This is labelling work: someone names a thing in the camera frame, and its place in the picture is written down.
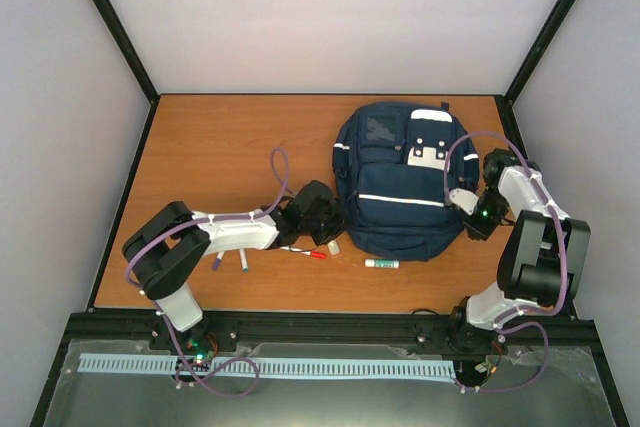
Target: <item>navy blue backpack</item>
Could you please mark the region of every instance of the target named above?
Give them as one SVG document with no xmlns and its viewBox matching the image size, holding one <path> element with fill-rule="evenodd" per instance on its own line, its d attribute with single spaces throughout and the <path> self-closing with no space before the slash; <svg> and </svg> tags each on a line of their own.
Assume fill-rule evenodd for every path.
<svg viewBox="0 0 640 427">
<path fill-rule="evenodd" d="M 444 205 L 444 160 L 466 133 L 448 104 L 383 101 L 354 112 L 333 146 L 333 171 L 356 247 L 387 259 L 429 260 L 453 242 L 462 214 Z M 453 153 L 449 187 L 475 192 L 479 175 L 467 139 Z"/>
</svg>

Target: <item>gray floor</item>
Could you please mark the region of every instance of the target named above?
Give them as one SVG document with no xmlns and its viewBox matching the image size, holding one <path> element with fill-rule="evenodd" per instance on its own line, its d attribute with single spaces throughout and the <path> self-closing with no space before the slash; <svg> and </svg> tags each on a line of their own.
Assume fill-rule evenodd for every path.
<svg viewBox="0 0 640 427">
<path fill-rule="evenodd" d="M 460 394 L 453 384 L 424 381 L 263 379 L 242 399 L 219 399 L 200 388 L 176 390 L 169 376 L 82 374 L 80 352 L 142 351 L 134 342 L 76 344 L 69 352 L 46 425 L 102 426 L 607 426 L 614 425 L 591 356 L 552 350 L 551 367 L 535 385 L 510 394 Z M 261 357 L 399 358 L 386 347 L 261 346 Z M 487 386 L 514 385 L 536 372 L 540 352 L 512 347 Z M 213 385 L 242 390 L 248 379 Z"/>
</svg>

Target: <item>gray wall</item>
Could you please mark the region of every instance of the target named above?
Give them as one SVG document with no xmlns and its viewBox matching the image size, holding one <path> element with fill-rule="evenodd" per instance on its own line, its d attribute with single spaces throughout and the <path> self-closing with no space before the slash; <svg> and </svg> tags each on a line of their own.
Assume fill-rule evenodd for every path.
<svg viewBox="0 0 640 427">
<path fill-rule="evenodd" d="M 640 8 L 578 0 L 516 116 L 558 203 L 588 221 L 577 308 L 594 318 L 632 425 L 640 425 Z"/>
<path fill-rule="evenodd" d="M 555 0 L 112 0 L 162 92 L 504 92 Z"/>
<path fill-rule="evenodd" d="M 22 427 L 84 308 L 147 104 L 90 0 L 0 0 L 0 19 L 0 424 Z"/>
</svg>

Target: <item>wooden table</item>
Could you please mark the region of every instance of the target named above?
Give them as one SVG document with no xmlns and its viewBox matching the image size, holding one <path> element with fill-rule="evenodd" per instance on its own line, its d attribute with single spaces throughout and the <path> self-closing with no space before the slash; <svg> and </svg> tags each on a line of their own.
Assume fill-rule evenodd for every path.
<svg viewBox="0 0 640 427">
<path fill-rule="evenodd" d="M 338 129 L 359 106 L 381 99 L 450 103 L 468 131 L 502 132 L 491 96 L 164 95 L 102 278 L 96 307 L 151 307 L 126 284 L 122 245 L 162 207 L 183 200 L 192 210 L 246 212 L 270 204 L 278 183 L 269 153 L 284 147 L 295 191 L 312 179 L 334 186 L 331 152 Z M 474 139 L 481 158 L 502 144 Z M 347 234 L 341 252 L 317 260 L 284 251 L 249 251 L 242 273 L 237 252 L 218 271 L 213 256 L 196 267 L 189 285 L 204 309 L 325 312 L 449 312 L 464 296 L 495 280 L 509 235 L 499 227 L 487 242 L 463 234 L 429 262 L 402 262 L 397 270 L 365 268 L 371 257 Z M 299 245 L 309 247 L 308 239 Z M 320 248 L 327 252 L 326 246 Z"/>
</svg>

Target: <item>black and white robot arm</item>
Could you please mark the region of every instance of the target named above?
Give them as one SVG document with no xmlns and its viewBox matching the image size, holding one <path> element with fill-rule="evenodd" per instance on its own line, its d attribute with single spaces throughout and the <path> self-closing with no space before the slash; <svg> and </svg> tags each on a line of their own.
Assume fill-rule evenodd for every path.
<svg viewBox="0 0 640 427">
<path fill-rule="evenodd" d="M 184 332 L 202 320 L 202 310 L 186 283 L 202 257 L 231 250 L 277 249 L 292 245 L 301 235 L 310 235 L 316 245 L 322 245 L 345 229 L 342 208 L 331 189 L 318 181 L 305 185 L 286 205 L 268 214 L 265 209 L 208 214 L 191 211 L 181 201 L 171 202 L 125 242 L 127 280 L 139 285 L 140 293 Z M 166 242 L 169 237 L 175 241 L 172 246 Z"/>
<path fill-rule="evenodd" d="M 529 175 L 510 151 L 496 149 L 484 159 L 485 190 L 480 197 L 461 189 L 450 194 L 451 203 L 466 214 L 464 224 L 472 239 L 486 240 L 509 209 L 516 219 L 498 264 L 496 282 L 484 292 L 465 298 L 454 309 L 454 343 L 460 331 L 473 337 L 467 334 L 470 328 L 498 330 L 516 316 L 544 313 L 556 304 L 561 290 L 562 249 L 550 208 L 560 221 L 566 250 L 564 303 L 575 297 L 589 243 L 589 226 L 571 218 L 553 201 L 535 163 L 527 167 Z"/>
</svg>

